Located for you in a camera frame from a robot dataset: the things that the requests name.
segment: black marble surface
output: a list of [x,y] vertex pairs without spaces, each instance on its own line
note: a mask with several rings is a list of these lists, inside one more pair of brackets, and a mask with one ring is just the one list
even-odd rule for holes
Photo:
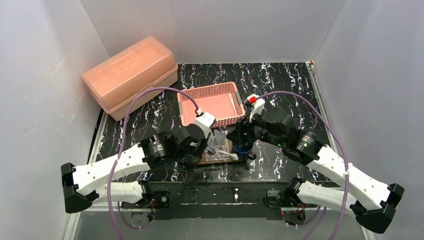
[[[262,95],[285,90],[302,95],[318,108],[305,63],[180,64],[178,82],[172,87],[184,90],[224,82],[235,82],[242,99],[253,93]],[[322,142],[329,144],[324,124],[301,100],[292,96],[275,95],[267,99],[265,110],[273,107],[283,108],[291,113],[298,127],[310,129]],[[161,93],[130,115],[125,149],[160,131],[179,128],[179,115],[176,93]],[[123,122],[108,116],[97,161],[118,153]],[[322,174],[289,160],[275,146],[258,141],[253,151],[257,158],[247,162],[208,167],[183,166],[175,162],[147,172],[133,173],[118,181],[289,182],[293,177],[308,181],[328,181]]]

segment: robotic arm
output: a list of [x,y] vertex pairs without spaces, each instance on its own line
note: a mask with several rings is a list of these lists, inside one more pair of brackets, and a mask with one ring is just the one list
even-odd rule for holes
[[[196,163],[202,158],[210,137],[210,129],[216,122],[208,112],[198,116],[194,123],[182,126],[175,133],[161,132],[143,139],[122,153],[113,173],[116,180],[132,173],[148,171],[174,161]],[[110,170],[117,159],[114,155],[101,161],[75,166],[61,166],[65,211],[77,213],[92,204],[106,202],[107,182]],[[141,204],[153,198],[147,181],[113,182],[112,201]]]
[[[348,213],[354,213],[365,228],[384,233],[392,222],[404,188],[397,183],[387,185],[375,180],[353,165],[346,172],[343,159],[317,140],[313,132],[297,129],[291,115],[279,108],[267,110],[262,115],[265,101],[256,100],[256,97],[253,94],[247,98],[246,116],[236,122],[227,138],[239,148],[251,149],[257,140],[281,147],[289,159],[324,174],[339,186],[344,186],[345,176],[349,174],[350,196],[346,206],[351,210]],[[342,206],[343,193],[295,178],[278,197],[295,200],[297,204],[319,204],[337,210]]]

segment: pink basket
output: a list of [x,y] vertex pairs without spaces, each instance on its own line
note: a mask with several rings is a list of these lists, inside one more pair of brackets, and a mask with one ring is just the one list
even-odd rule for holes
[[[187,89],[183,92],[194,98],[204,113],[208,112],[216,117],[213,128],[236,124],[237,119],[245,115],[243,102],[236,84],[232,81]],[[186,96],[178,93],[177,97],[182,125],[194,123],[195,106]]]

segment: white wall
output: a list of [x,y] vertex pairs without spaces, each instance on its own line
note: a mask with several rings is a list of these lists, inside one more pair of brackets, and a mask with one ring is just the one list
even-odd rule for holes
[[346,0],[81,0],[111,56],[153,35],[179,63],[306,62]]
[[79,1],[0,1],[0,239],[63,237],[60,166],[87,162],[100,111],[81,74],[108,57]]
[[424,2],[348,0],[315,69],[349,160],[405,195],[379,239],[422,239]]

